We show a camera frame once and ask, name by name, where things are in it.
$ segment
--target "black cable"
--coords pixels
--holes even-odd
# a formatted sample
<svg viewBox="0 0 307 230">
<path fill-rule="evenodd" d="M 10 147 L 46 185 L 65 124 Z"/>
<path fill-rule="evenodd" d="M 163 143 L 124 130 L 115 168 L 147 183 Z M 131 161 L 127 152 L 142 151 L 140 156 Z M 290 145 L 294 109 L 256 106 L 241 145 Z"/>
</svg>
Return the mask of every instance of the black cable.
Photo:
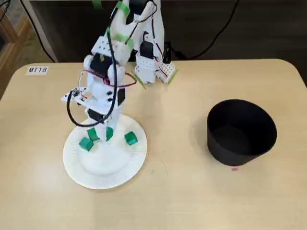
<svg viewBox="0 0 307 230">
<path fill-rule="evenodd" d="M 151 15 L 149 15 L 147 18 L 145 18 L 144 20 L 139 21 L 138 23 L 136 23 L 136 25 L 135 25 L 135 27 L 133 28 L 131 34 L 129 35 L 128 39 L 126 40 L 125 45 L 126 45 L 126 44 L 128 43 L 128 41 L 131 39 L 131 37 L 132 37 L 132 35 L 133 35 L 133 33 L 134 33 L 136 27 L 138 26 L 138 24 L 147 21 L 147 19 L 149 19 L 150 17 L 152 17 L 152 16 L 157 12 L 157 10 L 158 10 L 157 4 L 156 4 L 153 0 L 151 0 L 151 2 L 152 2 L 152 3 L 154 4 L 154 6 L 155 6 L 155 11 L 154 11 Z"/>
<path fill-rule="evenodd" d="M 28 12 L 28 10 L 27 10 L 27 8 L 25 7 L 23 0 L 19 0 L 19 1 L 20 1 L 21 5 L 23 6 L 24 11 L 27 13 L 27 15 L 28 15 L 28 17 L 29 17 L 29 19 L 30 19 L 30 21 L 31 21 L 31 23 L 32 23 L 32 26 L 33 26 L 33 28 L 34 28 L 34 30 L 35 30 L 35 33 L 36 33 L 37 37 L 38 37 L 38 40 L 39 40 L 40 45 L 41 45 L 41 47 L 43 48 L 43 51 L 44 51 L 45 54 L 48 56 L 48 58 L 50 58 L 50 60 L 51 60 L 52 62 L 55 62 L 55 61 L 53 60 L 53 58 L 50 56 L 50 54 L 46 51 L 46 49 L 45 49 L 45 47 L 44 47 L 44 45 L 43 45 L 43 42 L 42 42 L 42 40 L 40 39 L 39 33 L 38 33 L 38 31 L 37 31 L 37 28 L 36 28 L 36 26 L 35 26 L 35 24 L 34 24 L 34 22 L 33 22 L 33 19 L 31 18 L 30 14 L 29 14 L 29 12 Z"/>
<path fill-rule="evenodd" d="M 234 5 L 234 8 L 230 14 L 230 17 L 227 21 L 227 23 L 225 24 L 225 26 L 217 33 L 217 35 L 214 37 L 214 39 L 212 40 L 212 42 L 210 43 L 210 45 L 204 50 L 202 51 L 201 53 L 199 53 L 198 55 L 195 55 L 193 57 L 187 57 L 186 55 L 184 55 L 182 52 L 180 51 L 176 51 L 174 50 L 172 47 L 171 47 L 171 50 L 174 52 L 174 54 L 176 55 L 177 58 L 181 59 L 181 60 L 193 60 L 193 59 L 196 59 L 196 58 L 199 58 L 200 56 L 204 55 L 215 43 L 215 41 L 217 40 L 217 38 L 221 35 L 221 33 L 228 27 L 228 25 L 230 24 L 235 12 L 236 12 L 236 9 L 237 9 L 237 6 L 239 4 L 240 0 L 236 0 L 236 3 Z"/>
<path fill-rule="evenodd" d="M 71 119 L 71 121 L 76 125 L 76 126 L 79 126 L 79 127 L 94 127 L 100 123 L 104 123 L 105 120 L 108 119 L 108 117 L 111 115 L 111 113 L 113 112 L 113 109 L 114 109 L 114 106 L 115 106 L 115 102 L 116 102 L 116 94 L 117 94 L 117 69 L 116 69 L 116 60 L 115 60 L 115 56 L 114 56 L 114 50 L 113 50 L 113 47 L 112 47 L 112 43 L 111 43 L 111 35 L 110 35 L 110 31 L 107 30 L 106 32 L 106 35 L 107 35 L 107 39 L 108 39 L 108 42 L 109 42 L 109 46 L 110 46 L 110 52 L 111 52 L 111 57 L 112 57 L 112 64 L 113 64 L 113 70 L 114 70 L 114 91 L 113 91 L 113 99 L 112 99 L 112 104 L 111 104 L 111 107 L 109 109 L 109 112 L 103 116 L 103 118 L 101 118 L 99 121 L 97 121 L 96 123 L 93 123 L 93 124 L 89 124 L 89 125 L 82 125 L 82 124 L 79 124 L 71 115 L 71 109 L 70 109 L 70 103 L 71 103 L 71 95 L 72 95 L 72 91 L 70 91 L 69 95 L 68 95 L 68 98 L 67 98 L 67 104 L 66 104 L 66 108 L 67 108 L 67 113 L 68 113 L 68 116 L 69 118 Z"/>
<path fill-rule="evenodd" d="M 149 15 L 147 18 L 145 18 L 145 19 L 142 20 L 142 21 L 139 21 L 139 23 L 143 23 L 143 22 L 147 21 L 147 19 L 149 19 L 151 16 L 153 16 L 153 15 L 157 12 L 157 10 L 158 10 L 157 4 L 154 2 L 154 0 L 150 0 L 150 1 L 154 4 L 155 10 L 154 10 L 154 12 L 153 12 L 151 15 Z"/>
<path fill-rule="evenodd" d="M 8 1 L 3 2 L 3 3 L 0 5 L 0 7 L 2 7 L 2 6 L 3 6 L 4 4 L 6 4 L 6 3 L 7 3 L 7 6 L 6 6 L 5 10 L 3 11 L 3 15 L 2 15 L 1 18 L 0 18 L 0 22 L 2 21 L 2 19 L 4 18 L 6 12 L 8 11 L 8 8 L 9 8 L 9 6 L 10 6 L 11 0 L 8 0 Z"/>
</svg>

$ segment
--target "beige tabletop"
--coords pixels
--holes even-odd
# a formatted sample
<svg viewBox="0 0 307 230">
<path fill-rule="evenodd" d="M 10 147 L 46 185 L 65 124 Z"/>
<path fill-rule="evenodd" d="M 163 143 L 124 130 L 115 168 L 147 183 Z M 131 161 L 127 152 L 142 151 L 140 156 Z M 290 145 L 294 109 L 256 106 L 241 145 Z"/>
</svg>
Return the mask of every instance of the beige tabletop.
<svg viewBox="0 0 307 230">
<path fill-rule="evenodd" d="M 130 87 L 124 114 L 148 138 L 146 161 L 124 185 L 95 191 L 65 172 L 74 128 L 60 98 L 81 63 L 41 64 L 46 76 L 15 72 L 0 101 L 1 230 L 306 230 L 307 90 L 277 59 L 175 62 L 170 85 Z M 267 154 L 232 171 L 206 146 L 209 110 L 245 99 L 276 122 Z M 71 105 L 78 121 L 84 108 Z"/>
</svg>

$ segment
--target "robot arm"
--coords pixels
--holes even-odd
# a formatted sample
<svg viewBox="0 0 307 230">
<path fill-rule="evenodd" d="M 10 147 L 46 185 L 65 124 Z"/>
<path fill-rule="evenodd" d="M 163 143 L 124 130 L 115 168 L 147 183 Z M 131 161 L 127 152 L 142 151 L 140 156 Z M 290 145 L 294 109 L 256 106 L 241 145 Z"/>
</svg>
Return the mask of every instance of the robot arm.
<svg viewBox="0 0 307 230">
<path fill-rule="evenodd" d="M 126 99 L 121 87 L 125 64 L 133 49 L 137 50 L 135 73 L 144 83 L 154 83 L 161 78 L 167 83 L 175 73 L 172 63 L 163 63 L 164 26 L 161 16 L 161 0 L 148 1 L 141 14 L 134 14 L 134 21 L 126 24 L 130 13 L 130 1 L 119 1 L 111 15 L 111 24 L 104 36 L 100 36 L 92 48 L 92 55 L 84 59 L 87 88 L 75 88 L 62 100 L 72 122 L 81 127 L 96 127 L 98 136 L 104 139 L 107 127 L 115 130 L 119 114 Z M 86 107 L 90 125 L 78 124 L 71 116 L 70 100 Z"/>
</svg>

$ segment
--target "paper plate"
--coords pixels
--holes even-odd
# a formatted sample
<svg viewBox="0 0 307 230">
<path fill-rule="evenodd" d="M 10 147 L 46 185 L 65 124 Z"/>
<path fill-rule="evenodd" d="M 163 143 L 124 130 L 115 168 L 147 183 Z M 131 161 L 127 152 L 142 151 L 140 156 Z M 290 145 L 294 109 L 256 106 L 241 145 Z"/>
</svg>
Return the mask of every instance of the paper plate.
<svg viewBox="0 0 307 230">
<path fill-rule="evenodd" d="M 138 143 L 129 146 L 124 135 L 133 131 Z M 76 127 L 68 136 L 63 162 L 67 174 L 76 183 L 91 189 L 108 189 L 130 180 L 142 167 L 147 153 L 147 139 L 142 127 L 132 118 L 121 115 L 109 142 L 100 140 L 88 152 L 79 146 L 88 137 L 87 128 Z"/>
</svg>

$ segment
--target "black bowl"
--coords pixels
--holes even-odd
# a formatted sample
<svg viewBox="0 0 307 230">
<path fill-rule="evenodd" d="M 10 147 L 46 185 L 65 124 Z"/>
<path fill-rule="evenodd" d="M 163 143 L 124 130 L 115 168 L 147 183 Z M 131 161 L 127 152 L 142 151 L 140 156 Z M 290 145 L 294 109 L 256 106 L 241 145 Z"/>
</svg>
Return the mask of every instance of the black bowl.
<svg viewBox="0 0 307 230">
<path fill-rule="evenodd" d="M 243 165 L 268 152 L 277 139 L 274 121 L 259 106 L 243 100 L 215 105 L 207 120 L 208 148 L 219 162 Z"/>
</svg>

